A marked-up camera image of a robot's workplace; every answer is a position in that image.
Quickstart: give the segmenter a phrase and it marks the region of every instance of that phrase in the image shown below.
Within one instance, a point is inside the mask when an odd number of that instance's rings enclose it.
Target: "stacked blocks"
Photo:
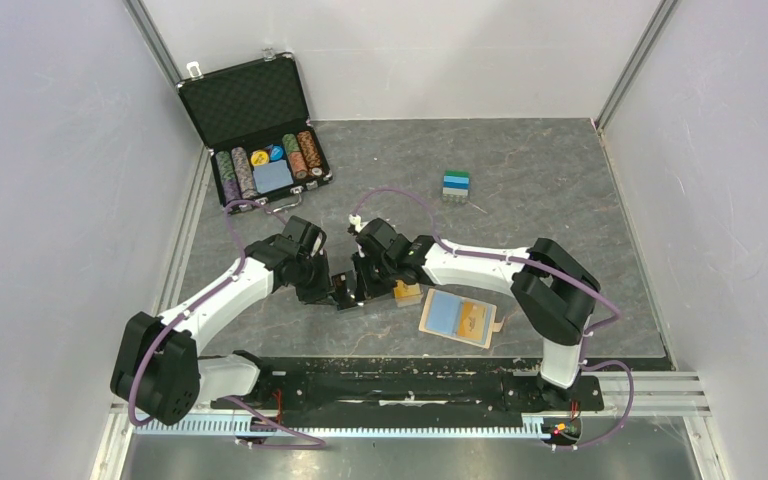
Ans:
[[[466,203],[469,199],[469,173],[446,170],[443,175],[443,200]]]

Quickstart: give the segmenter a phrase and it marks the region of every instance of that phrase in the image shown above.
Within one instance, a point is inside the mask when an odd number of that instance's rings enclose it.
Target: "case latch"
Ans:
[[[201,73],[201,67],[199,67],[198,62],[190,62],[187,64],[187,73],[190,74],[190,78],[193,80],[198,80],[200,78],[204,78],[204,75]]]

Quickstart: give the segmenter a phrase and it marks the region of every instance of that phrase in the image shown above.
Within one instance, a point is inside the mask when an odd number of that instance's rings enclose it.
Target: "open case lid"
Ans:
[[[178,95],[210,148],[310,116],[290,53],[185,80]]]

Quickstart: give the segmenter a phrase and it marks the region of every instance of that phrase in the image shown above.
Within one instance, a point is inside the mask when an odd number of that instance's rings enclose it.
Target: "blue block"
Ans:
[[[449,183],[462,183],[469,185],[469,179],[466,177],[455,177],[453,175],[443,175],[443,181]]]
[[[469,185],[462,183],[443,182],[443,186],[446,188],[457,188],[458,190],[469,190]]]

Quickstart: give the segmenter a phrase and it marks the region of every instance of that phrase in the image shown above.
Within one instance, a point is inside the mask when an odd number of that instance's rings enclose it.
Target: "wire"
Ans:
[[[606,433],[599,435],[598,437],[588,440],[584,443],[579,443],[578,445],[574,446],[561,446],[558,445],[554,447],[555,449],[564,450],[564,451],[573,451],[573,450],[581,450],[582,448],[592,447],[593,445],[597,445],[599,443],[604,442],[605,440],[613,437],[617,434],[622,428],[625,426],[625,423],[628,421],[628,416],[631,413],[631,408],[634,405],[634,378],[631,376],[631,369],[628,368],[628,365],[625,363],[619,361],[619,360],[606,360],[601,363],[597,363],[596,365],[587,366],[583,365],[581,367],[582,370],[585,372],[595,372],[597,370],[601,370],[605,367],[620,367],[623,370],[625,370],[625,374],[628,376],[628,403],[625,406],[625,411],[623,412],[622,416],[619,420],[617,420],[617,423],[608,430]]]
[[[231,234],[231,238],[234,240],[234,243],[237,245],[237,249],[240,252],[240,258],[238,260],[237,268],[234,269],[234,272],[231,275],[228,275],[225,277],[224,280],[222,280],[218,285],[211,288],[207,292],[205,292],[204,295],[201,297],[195,299],[192,304],[190,304],[187,309],[178,316],[176,316],[171,322],[169,322],[163,330],[160,331],[160,334],[158,334],[154,341],[151,342],[151,345],[149,345],[148,350],[146,350],[145,355],[143,355],[142,361],[140,361],[140,365],[137,367],[137,373],[134,374],[134,381],[131,383],[131,390],[128,392],[128,419],[131,421],[131,423],[134,426],[141,427],[143,425],[147,425],[152,421],[152,417],[148,416],[143,419],[137,418],[137,393],[140,389],[140,382],[142,382],[143,375],[145,375],[146,368],[148,368],[149,362],[151,362],[152,357],[157,352],[157,349],[160,347],[160,344],[163,343],[163,340],[166,339],[166,337],[169,335],[169,333],[175,329],[181,322],[186,320],[188,316],[194,312],[198,307],[200,307],[204,302],[208,301],[211,297],[222,291],[223,288],[228,286],[230,283],[232,283],[234,280],[232,277],[239,275],[240,272],[243,271],[243,268],[245,268],[245,260],[246,260],[246,246],[243,244],[243,241],[240,239],[240,236],[237,234],[236,230],[234,230],[234,226],[231,224],[231,210],[233,210],[236,207],[239,206],[251,206],[255,208],[262,208],[263,211],[265,211],[269,215],[275,216],[278,220],[280,220],[285,225],[287,224],[287,221],[279,215],[277,212],[273,212],[271,208],[266,207],[265,205],[261,205],[257,202],[254,202],[252,200],[235,200],[233,202],[229,202],[228,205],[225,206],[225,224],[228,226],[228,231]]]
[[[566,433],[564,433],[563,430],[558,430],[558,435],[566,438],[567,440],[572,440],[573,442],[577,442],[579,440],[578,438],[575,438],[575,437],[573,437],[571,435],[567,435]]]
[[[284,425],[281,425],[279,423],[276,423],[271,418],[265,417],[260,414],[257,410],[254,408],[248,406],[245,402],[243,402],[241,399],[229,395],[227,397],[222,397],[224,400],[228,400],[229,402],[233,403],[234,405],[237,405],[238,407],[242,408],[243,410],[249,412],[252,414],[255,418],[260,420],[261,422],[266,423],[270,427],[273,427],[275,429],[281,430],[284,433],[288,433],[296,438],[300,438],[302,440],[307,440],[308,442],[311,442],[309,445],[265,445],[265,444],[258,444],[258,443],[249,443],[249,447],[252,449],[257,450],[321,450],[325,448],[326,443],[325,440],[317,437],[312,437],[310,435],[306,435],[302,432],[297,432],[295,430],[291,430]]]
[[[451,253],[453,255],[464,255],[467,257],[486,258],[490,260],[501,260],[501,261],[508,261],[508,262],[514,261],[529,267],[536,268],[538,270],[542,270],[554,276],[555,278],[559,278],[567,282],[568,284],[572,285],[573,287],[578,288],[579,290],[583,291],[584,293],[586,293],[588,296],[590,296],[597,302],[604,305],[605,308],[610,310],[611,315],[609,317],[599,322],[596,322],[593,325],[590,325],[589,327],[584,329],[584,332],[582,332],[583,336],[581,339],[581,351],[579,353],[578,358],[579,358],[579,362],[582,363],[581,369],[585,372],[593,372],[608,366],[617,366],[625,370],[626,374],[628,375],[628,390],[629,390],[628,405],[626,405],[625,412],[623,413],[622,417],[620,417],[620,419],[617,421],[617,424],[614,425],[614,427],[611,430],[609,430],[606,434],[596,437],[593,440],[584,442],[580,445],[575,445],[572,447],[557,447],[557,448],[563,448],[563,449],[569,448],[570,450],[578,450],[580,448],[596,445],[597,443],[601,443],[607,440],[608,438],[612,437],[614,434],[616,434],[620,429],[622,429],[625,426],[625,423],[628,420],[628,415],[631,412],[631,408],[634,403],[634,379],[631,376],[631,370],[628,368],[628,366],[625,363],[620,362],[619,360],[608,360],[608,361],[599,363],[597,365],[594,365],[592,367],[587,366],[587,360],[586,360],[586,345],[587,345],[588,339],[592,336],[593,332],[595,332],[600,328],[607,327],[615,323],[620,318],[622,318],[622,313],[620,313],[620,309],[616,305],[614,305],[613,302],[605,298],[605,296],[603,296],[596,290],[593,290],[589,285],[567,275],[566,273],[558,269],[552,268],[548,265],[544,265],[540,262],[536,262],[529,258],[506,257],[505,255],[500,255],[496,253],[476,252],[471,250],[457,250],[456,252],[455,249],[443,243],[443,239],[440,237],[440,232],[437,228],[437,219],[434,216],[434,209],[431,207],[431,205],[428,204],[428,202],[425,201],[425,199],[423,199],[419,195],[416,195],[415,193],[411,193],[395,187],[379,187],[379,188],[373,189],[367,192],[363,197],[361,197],[360,201],[358,201],[354,210],[352,210],[352,215],[357,216],[358,212],[360,211],[360,208],[370,197],[383,192],[398,193],[399,195],[403,195],[405,197],[410,198],[411,200],[415,201],[420,206],[422,206],[425,209],[425,212],[428,213],[428,217],[431,219],[431,235],[432,237],[434,237],[434,241],[437,243],[437,245],[439,245],[440,248],[442,248],[444,251]]]
[[[281,398],[282,395],[280,388],[276,393],[272,394],[272,396],[275,397],[275,401],[278,402],[278,415],[275,415],[275,421],[278,423],[283,423],[282,420],[284,418],[284,401]]]

